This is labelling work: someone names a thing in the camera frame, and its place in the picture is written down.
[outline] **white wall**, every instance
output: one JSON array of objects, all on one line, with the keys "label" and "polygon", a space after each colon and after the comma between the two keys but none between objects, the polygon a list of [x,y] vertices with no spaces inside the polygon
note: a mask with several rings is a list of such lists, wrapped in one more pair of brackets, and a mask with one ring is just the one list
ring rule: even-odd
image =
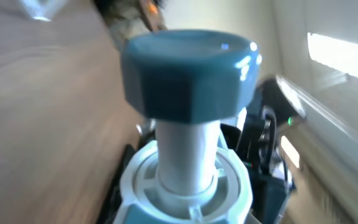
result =
[{"label": "white wall", "polygon": [[322,88],[335,70],[310,60],[307,33],[358,44],[358,1],[273,0],[284,74],[358,132],[358,79]]},{"label": "white wall", "polygon": [[169,29],[221,30],[253,40],[264,58],[261,75],[282,72],[270,0],[169,0],[164,17]]}]

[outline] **white cylinder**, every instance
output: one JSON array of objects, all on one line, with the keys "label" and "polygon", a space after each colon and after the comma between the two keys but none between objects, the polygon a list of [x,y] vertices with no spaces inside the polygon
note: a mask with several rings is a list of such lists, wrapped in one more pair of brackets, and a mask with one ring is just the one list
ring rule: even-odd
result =
[{"label": "white cylinder", "polygon": [[220,121],[181,124],[159,121],[158,179],[178,195],[206,190],[214,175]]}]

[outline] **wooden surface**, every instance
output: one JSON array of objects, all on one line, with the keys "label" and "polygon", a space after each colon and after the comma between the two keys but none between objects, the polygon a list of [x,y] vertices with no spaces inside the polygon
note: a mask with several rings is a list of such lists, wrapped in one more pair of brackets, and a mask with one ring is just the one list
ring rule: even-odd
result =
[{"label": "wooden surface", "polygon": [[45,23],[0,0],[0,223],[94,223],[140,119],[89,3]]}]

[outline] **blue octagonal cap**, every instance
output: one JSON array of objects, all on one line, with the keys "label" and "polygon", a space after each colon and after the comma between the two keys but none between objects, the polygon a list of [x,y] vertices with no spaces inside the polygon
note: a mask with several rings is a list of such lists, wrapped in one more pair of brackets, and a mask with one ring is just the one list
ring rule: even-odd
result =
[{"label": "blue octagonal cap", "polygon": [[237,115],[253,98],[258,47],[208,30],[135,37],[121,54],[126,100],[148,118],[203,123]]}]

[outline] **fluorescent light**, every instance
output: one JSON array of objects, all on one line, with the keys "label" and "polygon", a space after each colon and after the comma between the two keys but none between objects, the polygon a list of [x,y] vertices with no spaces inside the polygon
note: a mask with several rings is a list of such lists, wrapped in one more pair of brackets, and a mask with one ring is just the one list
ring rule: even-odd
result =
[{"label": "fluorescent light", "polygon": [[358,78],[358,44],[308,33],[312,60]]},{"label": "fluorescent light", "polygon": [[290,158],[295,167],[299,168],[299,153],[285,136],[281,137],[281,148],[287,154],[288,158]]}]

